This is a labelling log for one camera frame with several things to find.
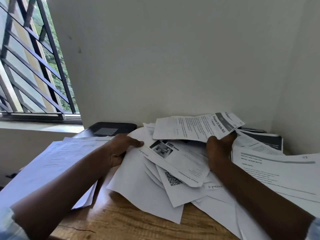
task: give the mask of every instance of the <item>person's right hand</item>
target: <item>person's right hand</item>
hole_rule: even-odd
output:
[[[99,150],[102,150],[106,157],[107,168],[118,166],[123,160],[124,153],[129,146],[141,147],[143,141],[127,136],[127,134],[117,134],[112,140],[101,146]]]
[[[237,133],[234,131],[229,135],[218,140],[215,136],[210,136],[207,141],[207,154],[209,158],[209,167],[212,168],[218,160],[226,160],[232,150],[232,144],[237,138]]]

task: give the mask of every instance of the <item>metal window grill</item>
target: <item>metal window grill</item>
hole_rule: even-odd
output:
[[[3,68],[9,78],[11,86],[18,98],[18,102],[21,105],[23,111],[17,111],[17,108],[10,100],[10,94],[8,89],[3,87],[3,84],[0,84],[0,114],[2,116],[7,116],[11,118],[45,118],[45,119],[55,119],[55,120],[65,120],[67,114],[78,114],[75,109],[72,96],[68,87],[68,83],[63,72],[63,67],[61,60],[59,58],[58,50],[54,42],[54,37],[52,31],[50,30],[49,22],[46,16],[45,8],[43,6],[42,0],[29,0],[29,3],[23,3],[23,0],[9,0],[8,7],[3,3],[0,3],[0,8],[2,8],[7,16],[4,29],[4,36],[1,48],[0,60],[2,62]],[[36,31],[32,29],[30,21],[32,20],[32,15],[37,4],[39,12],[43,20],[43,26],[39,35]],[[22,15],[23,21],[15,15],[15,8],[19,8]],[[17,35],[12,32],[13,22],[19,24],[28,34],[33,48],[30,48],[25,42],[21,40]],[[21,57],[17,52],[14,51],[9,46],[10,39],[16,40],[26,51],[28,51],[39,63],[41,72],[32,67],[29,62],[27,62],[23,57]],[[47,62],[44,56],[44,53],[40,51],[39,44],[42,45],[47,51],[49,51],[56,61],[58,71],[52,68]],[[8,52],[10,52],[16,59],[18,59],[23,65],[25,65],[34,75],[36,75],[48,88],[49,93],[41,90],[34,82],[32,82],[25,74],[22,73],[17,67],[7,60]],[[48,101],[53,106],[53,112],[48,111],[48,109],[39,102],[32,94],[30,94],[26,89],[22,87],[21,84],[16,82],[13,78],[12,71],[20,76],[29,86],[31,86],[36,92],[38,92],[42,98]],[[62,81],[65,94],[63,94],[55,85],[50,81],[49,73],[52,73],[59,80]],[[29,98],[34,104],[36,104],[42,112],[36,112],[31,108],[22,98],[21,93],[23,93],[27,98]],[[67,112],[61,106],[60,99],[65,101],[71,109],[71,112]]]

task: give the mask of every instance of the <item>white wall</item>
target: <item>white wall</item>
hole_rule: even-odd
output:
[[[5,186],[10,175],[26,166],[53,141],[73,137],[76,133],[2,129],[0,128],[0,186]]]
[[[270,129],[305,0],[48,0],[85,127],[232,111]]]
[[[320,0],[307,0],[272,130],[294,154],[320,152]]]

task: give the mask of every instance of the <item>wood grain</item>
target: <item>wood grain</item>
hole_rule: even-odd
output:
[[[191,203],[185,204],[180,225],[139,210],[119,193],[106,189],[115,170],[98,182],[93,204],[70,211],[52,239],[238,239]]]

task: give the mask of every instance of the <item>pile of papers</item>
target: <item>pile of papers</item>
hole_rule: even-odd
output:
[[[184,204],[190,202],[240,239],[270,239],[208,167],[203,142],[235,130],[233,162],[319,217],[320,155],[285,156],[281,136],[238,129],[242,125],[232,113],[174,116],[144,124],[129,134],[144,146],[128,150],[107,188],[142,211],[178,224]]]
[[[113,137],[65,138],[54,141],[0,191],[0,207],[10,207],[33,191],[58,177],[84,156]],[[92,204],[97,182],[72,209]]]

